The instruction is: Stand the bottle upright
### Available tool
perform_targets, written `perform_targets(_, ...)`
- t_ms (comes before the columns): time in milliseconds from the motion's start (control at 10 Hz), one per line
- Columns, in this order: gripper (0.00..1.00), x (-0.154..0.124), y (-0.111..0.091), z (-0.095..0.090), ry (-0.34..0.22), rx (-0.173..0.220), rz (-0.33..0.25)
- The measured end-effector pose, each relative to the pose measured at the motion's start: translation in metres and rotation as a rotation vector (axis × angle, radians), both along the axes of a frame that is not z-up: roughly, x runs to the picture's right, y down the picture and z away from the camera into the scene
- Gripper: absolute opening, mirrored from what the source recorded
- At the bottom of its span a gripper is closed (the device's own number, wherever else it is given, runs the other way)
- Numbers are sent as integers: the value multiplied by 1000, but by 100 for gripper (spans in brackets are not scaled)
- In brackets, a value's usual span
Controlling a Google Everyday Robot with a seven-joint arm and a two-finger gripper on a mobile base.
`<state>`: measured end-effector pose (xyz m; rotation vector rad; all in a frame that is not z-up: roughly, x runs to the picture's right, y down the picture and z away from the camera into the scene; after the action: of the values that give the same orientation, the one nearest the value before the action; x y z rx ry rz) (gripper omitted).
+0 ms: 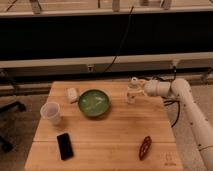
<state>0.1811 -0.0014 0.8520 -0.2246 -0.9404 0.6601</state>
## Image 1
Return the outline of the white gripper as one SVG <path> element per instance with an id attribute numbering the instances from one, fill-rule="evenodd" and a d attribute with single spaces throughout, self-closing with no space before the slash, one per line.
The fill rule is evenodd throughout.
<path id="1" fill-rule="evenodd" d="M 147 81 L 144 85 L 144 91 L 149 96 L 166 97 L 170 91 L 170 82 L 161 82 L 158 80 Z"/>

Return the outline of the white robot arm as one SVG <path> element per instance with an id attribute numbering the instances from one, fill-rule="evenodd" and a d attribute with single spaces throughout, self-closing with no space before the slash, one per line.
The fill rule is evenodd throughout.
<path id="1" fill-rule="evenodd" d="M 208 171 L 213 171 L 213 125 L 195 102 L 190 84 L 182 78 L 172 82 L 150 80 L 144 84 L 144 92 L 148 96 L 174 96 L 180 101 L 204 165 Z"/>

